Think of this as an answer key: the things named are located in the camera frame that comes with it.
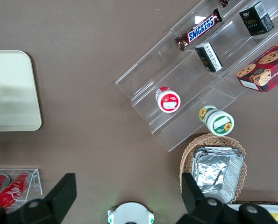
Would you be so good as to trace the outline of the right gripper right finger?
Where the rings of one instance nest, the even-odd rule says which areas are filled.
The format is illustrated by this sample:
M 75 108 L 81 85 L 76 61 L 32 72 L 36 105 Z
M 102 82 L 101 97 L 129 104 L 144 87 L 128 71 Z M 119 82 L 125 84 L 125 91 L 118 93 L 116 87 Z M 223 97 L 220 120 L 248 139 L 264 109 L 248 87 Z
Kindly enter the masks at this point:
M 187 213 L 178 224 L 221 224 L 224 205 L 218 199 L 205 197 L 190 173 L 182 174 L 182 199 Z

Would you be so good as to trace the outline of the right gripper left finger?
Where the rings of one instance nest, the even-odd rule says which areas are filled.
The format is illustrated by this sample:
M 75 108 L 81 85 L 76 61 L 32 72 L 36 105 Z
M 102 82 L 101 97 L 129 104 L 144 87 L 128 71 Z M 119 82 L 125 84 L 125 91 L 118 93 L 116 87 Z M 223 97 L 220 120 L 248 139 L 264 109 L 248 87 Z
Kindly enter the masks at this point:
M 20 209 L 21 223 L 60 224 L 76 197 L 76 175 L 67 173 L 45 198 L 29 201 Z

